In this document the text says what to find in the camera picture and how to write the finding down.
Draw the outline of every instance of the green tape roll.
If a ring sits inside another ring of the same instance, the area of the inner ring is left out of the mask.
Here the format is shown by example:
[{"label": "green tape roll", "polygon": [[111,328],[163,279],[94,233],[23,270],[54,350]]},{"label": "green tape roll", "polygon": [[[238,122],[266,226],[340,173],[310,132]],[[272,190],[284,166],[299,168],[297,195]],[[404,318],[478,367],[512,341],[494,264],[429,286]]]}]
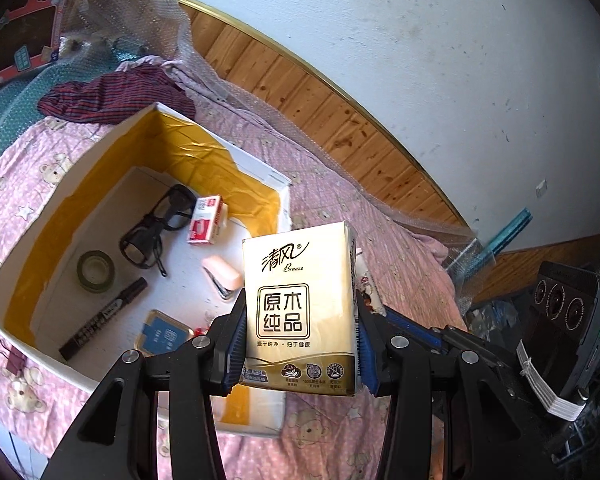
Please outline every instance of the green tape roll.
[{"label": "green tape roll", "polygon": [[108,290],[116,275],[112,259],[102,251],[87,251],[80,256],[76,271],[82,287],[95,293]]}]

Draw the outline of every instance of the glasses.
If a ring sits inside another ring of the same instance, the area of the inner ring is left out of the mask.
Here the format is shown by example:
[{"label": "glasses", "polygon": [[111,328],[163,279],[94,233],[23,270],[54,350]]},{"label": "glasses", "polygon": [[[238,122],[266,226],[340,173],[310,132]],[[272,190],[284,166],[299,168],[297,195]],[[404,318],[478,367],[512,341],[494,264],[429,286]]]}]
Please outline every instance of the glasses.
[{"label": "glasses", "polygon": [[120,238],[120,252],[129,263],[139,269],[158,265],[167,276],[162,264],[162,238],[165,231],[177,231],[189,224],[196,206],[196,196],[182,184],[171,187],[142,220]]}]

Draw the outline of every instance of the marker pen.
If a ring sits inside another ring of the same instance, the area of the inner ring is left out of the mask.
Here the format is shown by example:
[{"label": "marker pen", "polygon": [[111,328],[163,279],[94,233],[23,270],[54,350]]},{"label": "marker pen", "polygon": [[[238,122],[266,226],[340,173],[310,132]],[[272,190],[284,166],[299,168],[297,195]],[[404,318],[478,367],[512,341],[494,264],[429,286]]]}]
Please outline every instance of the marker pen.
[{"label": "marker pen", "polygon": [[146,280],[138,278],[125,290],[120,292],[112,301],[107,303],[99,313],[88,320],[75,335],[69,339],[60,349],[60,355],[67,361],[78,353],[93,335],[105,326],[109,319],[122,310],[125,305],[131,303],[134,298],[146,289]]}]

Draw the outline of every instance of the white wall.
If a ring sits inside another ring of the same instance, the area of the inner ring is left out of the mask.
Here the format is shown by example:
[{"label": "white wall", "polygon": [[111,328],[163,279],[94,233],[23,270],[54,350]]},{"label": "white wall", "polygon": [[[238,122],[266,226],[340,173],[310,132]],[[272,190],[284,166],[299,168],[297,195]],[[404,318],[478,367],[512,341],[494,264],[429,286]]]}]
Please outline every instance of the white wall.
[{"label": "white wall", "polygon": [[[600,232],[600,18],[588,0],[201,0],[344,88],[480,238]],[[536,198],[546,179],[548,191]]]}]

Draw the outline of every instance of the striped cloth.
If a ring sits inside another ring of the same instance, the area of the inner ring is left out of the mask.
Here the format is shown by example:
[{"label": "striped cloth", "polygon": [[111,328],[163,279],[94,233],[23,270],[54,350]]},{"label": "striped cloth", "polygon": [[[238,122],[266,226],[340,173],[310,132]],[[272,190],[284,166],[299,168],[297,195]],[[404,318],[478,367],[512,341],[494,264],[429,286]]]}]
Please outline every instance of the striped cloth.
[{"label": "striped cloth", "polygon": [[196,107],[184,90],[149,63],[104,74],[89,83],[56,85],[40,99],[38,111],[73,123],[119,124],[155,102],[195,119]]}]

